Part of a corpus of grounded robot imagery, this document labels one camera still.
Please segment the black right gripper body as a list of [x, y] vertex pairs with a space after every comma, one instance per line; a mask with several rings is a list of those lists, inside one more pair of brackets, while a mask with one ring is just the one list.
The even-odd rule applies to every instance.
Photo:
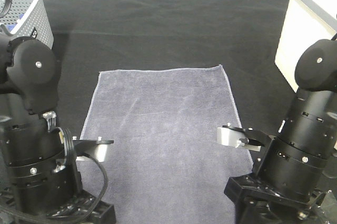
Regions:
[[336, 223], [332, 191], [315, 189], [301, 202], [246, 174], [230, 177], [224, 194], [235, 204], [235, 223]]

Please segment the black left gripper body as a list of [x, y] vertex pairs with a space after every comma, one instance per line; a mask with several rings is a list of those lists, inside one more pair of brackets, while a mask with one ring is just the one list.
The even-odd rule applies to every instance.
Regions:
[[[34, 216], [40, 220], [56, 221], [64, 223], [75, 221], [75, 223], [116, 223], [116, 215], [113, 204], [99, 201], [95, 208], [86, 218], [90, 207], [97, 201], [96, 198], [87, 191], [83, 191], [79, 196], [75, 196], [70, 202], [59, 206], [47, 213]], [[15, 209], [15, 200], [10, 189], [1, 191], [1, 205], [6, 204], [12, 210]], [[8, 212], [1, 211], [1, 223], [33, 223], [28, 220], [19, 218]]]

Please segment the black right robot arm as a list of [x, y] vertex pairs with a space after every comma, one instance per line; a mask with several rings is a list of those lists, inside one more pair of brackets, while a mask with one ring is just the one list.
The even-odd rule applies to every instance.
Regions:
[[276, 135], [224, 125], [217, 142], [259, 152], [249, 174], [230, 177], [224, 194], [236, 223], [336, 223], [336, 198], [318, 188], [336, 156], [336, 39], [321, 39], [300, 57], [298, 85]]

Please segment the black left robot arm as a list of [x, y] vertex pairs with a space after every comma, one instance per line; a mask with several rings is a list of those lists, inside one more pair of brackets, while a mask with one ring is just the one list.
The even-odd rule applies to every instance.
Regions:
[[37, 39], [1, 34], [1, 153], [9, 187], [1, 218], [11, 223], [116, 223], [115, 209], [82, 187], [80, 156], [109, 140], [78, 140], [58, 124], [61, 61]]

